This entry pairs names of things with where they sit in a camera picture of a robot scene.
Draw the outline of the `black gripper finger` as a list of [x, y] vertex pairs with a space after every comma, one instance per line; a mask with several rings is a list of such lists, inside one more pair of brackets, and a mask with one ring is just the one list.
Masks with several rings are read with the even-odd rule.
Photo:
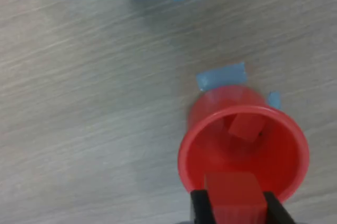
[[191, 219], [196, 224], [216, 224], [211, 202], [206, 190], [193, 190], [191, 197]]
[[267, 203], [266, 224], [296, 224], [273, 192], [263, 194]]

